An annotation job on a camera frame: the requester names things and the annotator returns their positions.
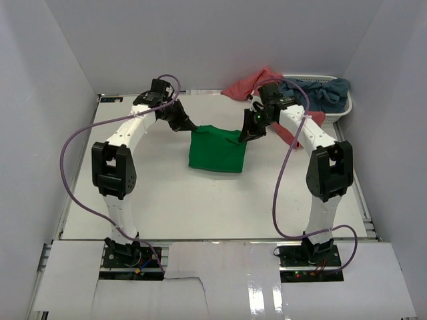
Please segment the green t shirt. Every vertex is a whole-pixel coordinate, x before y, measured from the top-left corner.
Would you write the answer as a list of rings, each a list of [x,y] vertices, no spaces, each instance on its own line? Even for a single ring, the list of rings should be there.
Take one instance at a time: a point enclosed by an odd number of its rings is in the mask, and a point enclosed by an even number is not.
[[[242,173],[246,142],[239,142],[240,134],[240,130],[199,126],[191,132],[189,167],[219,173]]]

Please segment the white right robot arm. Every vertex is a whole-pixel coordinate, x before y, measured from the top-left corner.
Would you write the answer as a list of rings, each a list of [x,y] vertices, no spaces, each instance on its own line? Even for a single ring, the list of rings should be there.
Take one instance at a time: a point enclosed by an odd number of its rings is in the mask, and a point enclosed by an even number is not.
[[[302,235],[302,260],[311,266],[324,260],[333,245],[336,211],[354,181],[353,149],[328,135],[294,97],[285,97],[277,83],[270,82],[246,97],[251,106],[244,111],[240,143],[266,135],[266,128],[281,125],[296,138],[310,160],[306,185],[312,194],[310,217]]]

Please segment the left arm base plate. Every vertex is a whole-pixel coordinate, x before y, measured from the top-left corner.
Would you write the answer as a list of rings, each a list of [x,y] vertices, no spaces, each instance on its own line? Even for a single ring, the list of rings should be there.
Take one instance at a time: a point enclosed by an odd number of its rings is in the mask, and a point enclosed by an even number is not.
[[[155,256],[161,261],[162,248],[154,247],[155,253],[141,243],[121,244],[104,239],[99,278],[112,281],[162,281],[163,272]]]

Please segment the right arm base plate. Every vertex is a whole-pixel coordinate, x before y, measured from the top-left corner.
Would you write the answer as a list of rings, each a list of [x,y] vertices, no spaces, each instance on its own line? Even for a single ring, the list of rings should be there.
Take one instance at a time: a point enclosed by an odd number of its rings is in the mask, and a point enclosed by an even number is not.
[[[282,283],[343,282],[342,271],[332,272],[342,265],[338,247],[320,254],[310,255],[303,245],[280,245],[273,250],[280,260]]]

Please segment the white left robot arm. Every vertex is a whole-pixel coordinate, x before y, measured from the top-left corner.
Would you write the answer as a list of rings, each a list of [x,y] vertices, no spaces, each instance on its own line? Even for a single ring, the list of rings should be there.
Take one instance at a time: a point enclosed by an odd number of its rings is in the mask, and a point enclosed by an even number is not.
[[[130,200],[137,184],[135,148],[158,120],[166,121],[175,132],[197,129],[166,77],[153,79],[150,89],[135,98],[129,116],[114,134],[91,148],[92,181],[103,196],[108,217],[114,222],[111,239],[123,244],[117,256],[127,266],[137,264],[141,258],[141,249],[132,244],[139,237]]]

